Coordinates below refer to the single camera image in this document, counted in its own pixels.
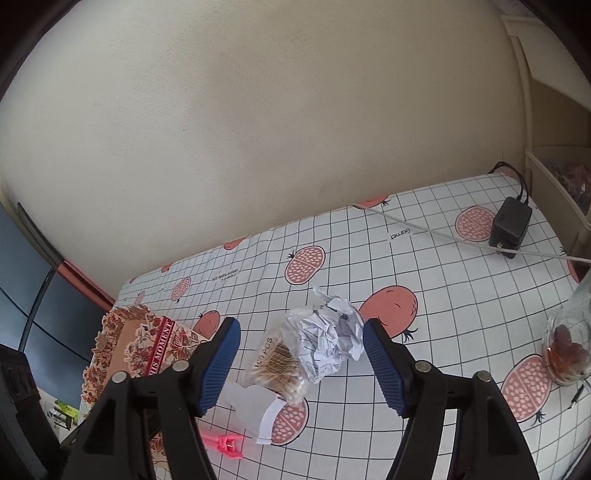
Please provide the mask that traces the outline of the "pink hair roller clip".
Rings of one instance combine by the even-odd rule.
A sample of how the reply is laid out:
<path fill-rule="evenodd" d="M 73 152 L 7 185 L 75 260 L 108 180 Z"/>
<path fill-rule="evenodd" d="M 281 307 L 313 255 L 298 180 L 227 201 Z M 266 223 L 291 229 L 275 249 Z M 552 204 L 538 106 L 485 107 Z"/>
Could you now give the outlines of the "pink hair roller clip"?
<path fill-rule="evenodd" d="M 242 441 L 245 438 L 239 434 L 215 434 L 211 431 L 200 430 L 200 438 L 204 446 L 216 451 L 229 459 L 242 459 Z"/>

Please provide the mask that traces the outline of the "white paper ball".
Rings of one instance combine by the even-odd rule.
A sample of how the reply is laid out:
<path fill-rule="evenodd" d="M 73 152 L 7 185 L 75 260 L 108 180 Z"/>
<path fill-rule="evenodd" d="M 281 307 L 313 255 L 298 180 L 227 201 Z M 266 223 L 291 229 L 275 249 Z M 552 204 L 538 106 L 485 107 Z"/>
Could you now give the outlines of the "white paper ball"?
<path fill-rule="evenodd" d="M 312 288 L 315 303 L 287 312 L 287 348 L 301 374 L 311 384 L 338 373 L 346 360 L 359 361 L 363 347 L 363 319 L 348 299 Z"/>

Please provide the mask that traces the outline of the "floral paper storage box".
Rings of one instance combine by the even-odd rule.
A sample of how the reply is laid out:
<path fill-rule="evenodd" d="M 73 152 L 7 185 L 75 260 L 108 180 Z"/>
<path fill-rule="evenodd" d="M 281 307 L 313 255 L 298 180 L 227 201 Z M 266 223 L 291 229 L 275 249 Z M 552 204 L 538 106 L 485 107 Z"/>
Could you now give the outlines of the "floral paper storage box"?
<path fill-rule="evenodd" d="M 83 372 L 83 410 L 88 412 L 94 406 L 119 371 L 132 378 L 149 376 L 190 359 L 200 344 L 211 340 L 220 323 L 221 314 L 215 310 L 199 314 L 197 323 L 190 327 L 158 316 L 145 305 L 111 310 L 102 318 L 93 358 Z"/>

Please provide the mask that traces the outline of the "black power adapter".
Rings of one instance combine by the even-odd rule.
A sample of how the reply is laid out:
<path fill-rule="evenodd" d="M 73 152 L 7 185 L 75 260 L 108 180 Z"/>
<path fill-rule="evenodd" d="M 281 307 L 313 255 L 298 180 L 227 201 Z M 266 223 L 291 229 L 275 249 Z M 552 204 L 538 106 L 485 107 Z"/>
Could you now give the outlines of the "black power adapter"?
<path fill-rule="evenodd" d="M 523 243 L 532 213 L 532 208 L 517 198 L 506 198 L 493 219 L 489 245 L 503 249 L 507 258 L 514 258 Z"/>

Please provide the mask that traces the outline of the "grid fruit pattern tablecloth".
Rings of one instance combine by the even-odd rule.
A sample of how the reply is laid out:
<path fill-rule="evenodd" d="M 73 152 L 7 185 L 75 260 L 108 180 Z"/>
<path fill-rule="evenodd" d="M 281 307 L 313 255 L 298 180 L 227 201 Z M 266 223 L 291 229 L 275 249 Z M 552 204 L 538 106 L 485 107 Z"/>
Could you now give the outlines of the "grid fruit pattern tablecloth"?
<path fill-rule="evenodd" d="M 546 325 L 575 290 L 572 268 L 535 210 L 523 251 L 488 250 L 485 234 L 516 180 L 482 175 L 379 197 L 232 240 L 130 279 L 115 308 L 145 305 L 184 327 L 211 310 L 233 316 L 240 382 L 264 332 L 315 303 L 312 288 L 381 317 L 394 340 L 441 371 L 490 372 L 516 404 L 539 474 L 565 478 L 590 437 L 590 397 L 543 374 Z"/>

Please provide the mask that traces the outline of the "glass jar with snacks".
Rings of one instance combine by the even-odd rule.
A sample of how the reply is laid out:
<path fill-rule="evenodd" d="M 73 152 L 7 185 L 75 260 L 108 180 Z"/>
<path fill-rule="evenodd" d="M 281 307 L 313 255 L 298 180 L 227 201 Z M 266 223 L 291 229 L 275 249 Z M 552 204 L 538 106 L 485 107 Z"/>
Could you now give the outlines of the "glass jar with snacks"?
<path fill-rule="evenodd" d="M 590 271 L 551 316 L 542 356 L 548 375 L 559 385 L 590 376 Z"/>

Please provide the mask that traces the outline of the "white shelf unit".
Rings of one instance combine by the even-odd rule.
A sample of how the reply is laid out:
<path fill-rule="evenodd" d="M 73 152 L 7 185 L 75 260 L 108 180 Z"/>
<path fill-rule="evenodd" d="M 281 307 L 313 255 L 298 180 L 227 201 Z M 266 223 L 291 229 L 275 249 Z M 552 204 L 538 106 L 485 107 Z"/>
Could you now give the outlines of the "white shelf unit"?
<path fill-rule="evenodd" d="M 590 166 L 590 83 L 552 30 L 534 17 L 502 17 L 516 56 L 526 115 L 525 169 L 533 200 L 565 250 L 590 256 L 590 209 L 550 165 Z"/>

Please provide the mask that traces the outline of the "bag of cotton swabs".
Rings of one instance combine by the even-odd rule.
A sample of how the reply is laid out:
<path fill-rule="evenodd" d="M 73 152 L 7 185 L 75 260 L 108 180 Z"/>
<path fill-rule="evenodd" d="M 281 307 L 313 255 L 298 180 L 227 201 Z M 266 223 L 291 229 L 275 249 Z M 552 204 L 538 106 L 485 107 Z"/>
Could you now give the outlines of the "bag of cotton swabs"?
<path fill-rule="evenodd" d="M 304 401 L 308 380 L 288 347 L 290 340 L 293 335 L 281 326 L 267 329 L 253 355 L 252 364 L 245 369 L 245 382 L 273 391 L 287 404 L 296 406 Z"/>

